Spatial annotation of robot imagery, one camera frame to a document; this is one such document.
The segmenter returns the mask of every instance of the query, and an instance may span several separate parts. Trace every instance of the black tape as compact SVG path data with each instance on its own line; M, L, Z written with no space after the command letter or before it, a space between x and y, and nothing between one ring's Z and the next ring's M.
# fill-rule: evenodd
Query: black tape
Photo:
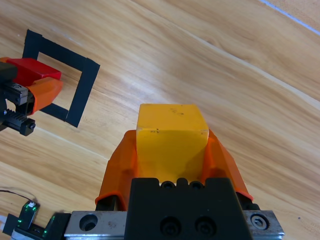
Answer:
M62 121L66 120L66 117L68 115L68 110L58 106L54 103L51 103L49 106L46 106L41 109L41 112L44 112L45 114L49 114L57 119L60 119Z
M66 121L77 128L85 110L91 89L95 83L100 65L28 29L25 36L22 57L37 60L39 53L43 53L82 72L69 110L54 103L41 109L42 112Z

